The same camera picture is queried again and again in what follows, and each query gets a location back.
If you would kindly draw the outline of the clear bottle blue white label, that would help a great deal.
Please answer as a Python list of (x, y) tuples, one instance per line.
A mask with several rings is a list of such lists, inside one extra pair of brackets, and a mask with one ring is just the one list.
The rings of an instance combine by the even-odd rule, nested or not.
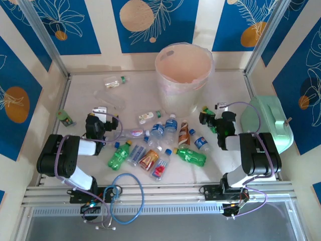
[(148, 147), (148, 137), (144, 137), (142, 142), (136, 144), (133, 150), (130, 152), (127, 162), (132, 165), (136, 166), (142, 157), (145, 155)]

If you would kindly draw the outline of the aluminium frame post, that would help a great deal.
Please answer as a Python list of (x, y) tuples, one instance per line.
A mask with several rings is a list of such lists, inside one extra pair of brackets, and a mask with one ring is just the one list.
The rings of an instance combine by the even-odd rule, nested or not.
[(64, 77), (66, 77), (66, 79), (69, 79), (69, 72), (60, 57), (59, 51), (53, 43), (48, 31), (43, 25), (32, 3), (29, 0), (17, 0), (17, 3), (26, 19), (28, 20), (29, 24), (31, 25), (33, 31), (37, 35), (38, 39), (41, 41), (43, 47), (49, 54), (50, 58), (56, 64)]
[(253, 72), (256, 63), (260, 59), (261, 54), (263, 53), (264, 49), (269, 43), (273, 33), (275, 32), (275, 29), (279, 25), (279, 22), (282, 19), (283, 14), (285, 13), (290, 2), (291, 0), (278, 0), (276, 2), (275, 9), (271, 13), (271, 16), (264, 28), (264, 31), (260, 39), (258, 40), (257, 45), (255, 46), (246, 67), (244, 68), (245, 77), (249, 77)]

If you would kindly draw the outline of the wide aluminium mounting rail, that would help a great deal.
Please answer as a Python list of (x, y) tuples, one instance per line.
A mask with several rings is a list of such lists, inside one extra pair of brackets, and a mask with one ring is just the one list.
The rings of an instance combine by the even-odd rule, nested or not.
[[(205, 198), (199, 192), (202, 183), (198, 184), (150, 184), (143, 185), (145, 204), (190, 204), (204, 203)], [(138, 185), (122, 185), (120, 203), (122, 205), (138, 205), (141, 193)], [(247, 185), (250, 201), (262, 201), (264, 195), (256, 193), (259, 190), (268, 196), (268, 201), (296, 200), (297, 195), (289, 181), (257, 181)], [(28, 187), (22, 199), (22, 207), (63, 206), (69, 204), (70, 195), (67, 186)]]

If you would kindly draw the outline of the clear bottle white cap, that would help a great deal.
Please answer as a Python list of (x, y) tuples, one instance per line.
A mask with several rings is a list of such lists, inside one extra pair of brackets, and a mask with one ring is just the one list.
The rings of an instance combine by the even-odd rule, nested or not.
[(127, 141), (127, 140), (136, 140), (136, 139), (144, 139), (145, 137), (149, 137), (150, 131), (142, 128), (137, 129), (123, 129), (122, 131), (116, 131), (113, 134), (113, 139), (116, 141)]

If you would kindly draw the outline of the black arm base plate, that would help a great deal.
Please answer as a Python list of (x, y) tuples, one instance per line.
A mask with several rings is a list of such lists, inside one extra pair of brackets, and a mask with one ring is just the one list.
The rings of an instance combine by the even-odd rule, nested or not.
[[(118, 185), (116, 187), (110, 187), (106, 190), (104, 193), (105, 187), (98, 187), (96, 195), (104, 200), (106, 203), (110, 203), (114, 196), (116, 196), (116, 193), (120, 196), (122, 194), (122, 188)], [(70, 203), (71, 204), (85, 204), (85, 203), (101, 203), (97, 198), (85, 194), (79, 190), (73, 191), (72, 189), (67, 190), (67, 194), (70, 196)]]
[(203, 185), (200, 187), (199, 192), (204, 195), (206, 201), (247, 202), (250, 199), (244, 188)]

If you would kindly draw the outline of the mint green bin lid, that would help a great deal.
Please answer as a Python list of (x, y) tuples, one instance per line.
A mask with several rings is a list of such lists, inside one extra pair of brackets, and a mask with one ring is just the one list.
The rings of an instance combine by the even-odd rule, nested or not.
[(294, 141), (293, 132), (277, 96), (255, 96), (243, 111), (241, 127), (244, 132), (271, 133), (278, 152), (287, 150)]

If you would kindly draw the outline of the red gold label bottle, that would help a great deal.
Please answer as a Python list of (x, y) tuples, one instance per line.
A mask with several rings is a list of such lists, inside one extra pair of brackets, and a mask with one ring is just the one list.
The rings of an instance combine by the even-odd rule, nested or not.
[(159, 159), (161, 151), (161, 146), (157, 146), (156, 148), (147, 151), (147, 153), (138, 162), (139, 166), (145, 171), (149, 171)]

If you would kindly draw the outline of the Fiji water bottle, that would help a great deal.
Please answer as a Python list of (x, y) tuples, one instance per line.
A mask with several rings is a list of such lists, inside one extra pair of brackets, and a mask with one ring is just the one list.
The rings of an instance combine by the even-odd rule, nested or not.
[(149, 175), (152, 180), (160, 181), (163, 178), (169, 166), (171, 154), (172, 150), (166, 149), (165, 153), (160, 155), (159, 159), (157, 160), (155, 166), (153, 167)]

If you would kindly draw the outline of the green soda bottle yellow cap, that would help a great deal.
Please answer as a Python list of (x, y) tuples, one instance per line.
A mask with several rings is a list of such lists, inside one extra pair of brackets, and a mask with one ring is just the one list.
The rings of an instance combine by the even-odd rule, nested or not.
[(127, 140), (125, 144), (119, 146), (119, 148), (116, 148), (116, 151), (114, 152), (111, 159), (108, 161), (108, 167), (110, 167), (112, 170), (117, 171), (120, 169), (121, 164), (127, 159), (130, 153), (130, 147), (132, 145), (131, 140)]
[(199, 167), (204, 167), (207, 158), (204, 154), (198, 153), (189, 148), (174, 148), (174, 154), (178, 155), (181, 160)]
[[(213, 114), (216, 115), (213, 111), (209, 110), (207, 106), (203, 106), (202, 107), (203, 112), (207, 113), (207, 114)], [(216, 128), (215, 127), (210, 127), (208, 126), (208, 128), (211, 130), (212, 133), (216, 134)]]

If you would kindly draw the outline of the brown coffee drink bottle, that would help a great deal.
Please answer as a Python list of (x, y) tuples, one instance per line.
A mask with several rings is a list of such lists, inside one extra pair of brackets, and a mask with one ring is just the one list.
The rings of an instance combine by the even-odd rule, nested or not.
[(190, 134), (189, 125), (187, 120), (183, 120), (181, 123), (181, 129), (178, 137), (179, 149), (188, 148), (190, 146)]

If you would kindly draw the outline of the clear Pepsi label bottle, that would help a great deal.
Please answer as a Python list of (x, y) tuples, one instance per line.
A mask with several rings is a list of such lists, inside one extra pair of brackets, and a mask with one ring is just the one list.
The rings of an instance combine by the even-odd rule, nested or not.
[(196, 133), (196, 131), (194, 129), (190, 129), (189, 134), (190, 134), (192, 142), (194, 143), (194, 145), (196, 146), (196, 148), (200, 152), (202, 152), (206, 155), (211, 154), (212, 149), (211, 149), (209, 143), (207, 142), (207, 140), (203, 136), (200, 136), (198, 133)]

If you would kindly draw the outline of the green-capped bottle white label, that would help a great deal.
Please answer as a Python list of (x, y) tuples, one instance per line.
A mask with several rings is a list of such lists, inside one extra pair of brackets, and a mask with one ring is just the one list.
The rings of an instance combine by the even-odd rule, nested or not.
[(157, 119), (160, 119), (165, 115), (165, 111), (160, 110), (153, 110), (153, 111), (143, 111), (136, 116), (137, 123), (139, 126), (151, 123)]

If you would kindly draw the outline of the blue stethoscope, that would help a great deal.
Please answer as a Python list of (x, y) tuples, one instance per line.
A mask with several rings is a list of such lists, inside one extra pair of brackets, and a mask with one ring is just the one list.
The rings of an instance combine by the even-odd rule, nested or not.
[[(118, 220), (118, 219), (115, 217), (115, 215), (113, 214), (113, 208), (114, 208), (114, 204), (115, 204), (115, 202), (116, 202), (116, 199), (117, 199), (117, 198), (119, 197), (119, 195), (120, 195), (120, 191), (119, 191), (119, 188), (118, 188), (117, 185), (116, 185), (116, 182), (117, 182), (120, 178), (126, 177), (126, 176), (133, 178), (133, 179), (137, 182), (137, 184), (138, 184), (138, 186), (139, 186), (139, 188), (140, 188), (140, 193), (141, 193), (141, 205), (140, 205), (140, 208), (138, 209), (137, 213), (134, 215), (134, 217), (133, 217), (132, 219), (130, 219), (129, 221), (121, 221), (121, 220)], [(106, 194), (107, 190), (109, 190), (109, 189), (111, 190), (111, 194), (112, 194), (112, 196), (111, 196), (111, 203), (110, 203), (110, 206), (109, 206), (110, 222), (112, 222), (113, 220), (115, 220), (118, 224), (121, 224), (121, 225), (128, 225), (128, 224), (134, 222), (134, 221), (140, 216), (140, 214), (142, 213), (143, 208), (144, 208), (144, 204), (145, 204), (144, 190), (143, 190), (143, 186), (142, 186), (141, 182), (139, 181), (139, 179), (138, 179), (136, 176), (134, 176), (133, 174), (131, 174), (131, 173), (123, 173), (123, 174), (118, 175), (118, 176), (113, 180), (112, 184), (111, 184), (110, 186), (107, 186), (107, 187), (104, 189), (104, 191), (103, 191), (103, 197), (105, 197), (105, 194)]]

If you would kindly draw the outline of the small green bottle dark label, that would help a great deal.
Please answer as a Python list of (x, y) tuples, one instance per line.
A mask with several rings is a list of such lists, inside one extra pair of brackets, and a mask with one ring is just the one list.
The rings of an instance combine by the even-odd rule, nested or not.
[(57, 118), (65, 127), (74, 126), (76, 124), (76, 122), (74, 122), (67, 114), (67, 112), (63, 109), (58, 110)]

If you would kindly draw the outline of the small clear green-capped bottle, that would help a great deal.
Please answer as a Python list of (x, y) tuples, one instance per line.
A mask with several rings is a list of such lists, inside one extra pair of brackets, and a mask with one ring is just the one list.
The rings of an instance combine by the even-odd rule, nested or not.
[(103, 79), (103, 84), (106, 89), (117, 88), (128, 82), (129, 82), (129, 78), (127, 76), (111, 76)]

